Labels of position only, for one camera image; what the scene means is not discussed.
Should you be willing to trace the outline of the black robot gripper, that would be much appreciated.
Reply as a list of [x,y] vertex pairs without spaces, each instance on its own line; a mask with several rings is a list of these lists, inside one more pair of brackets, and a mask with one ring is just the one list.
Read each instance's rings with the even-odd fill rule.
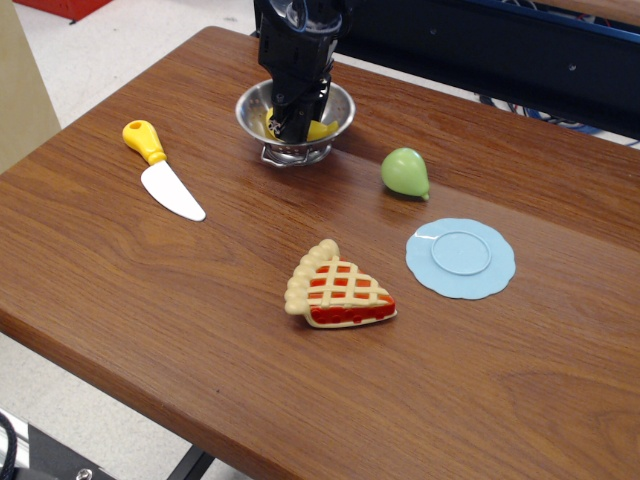
[[272,133],[301,144],[311,121],[322,122],[333,52],[348,31],[348,3],[259,1],[257,16],[258,62],[272,78]]

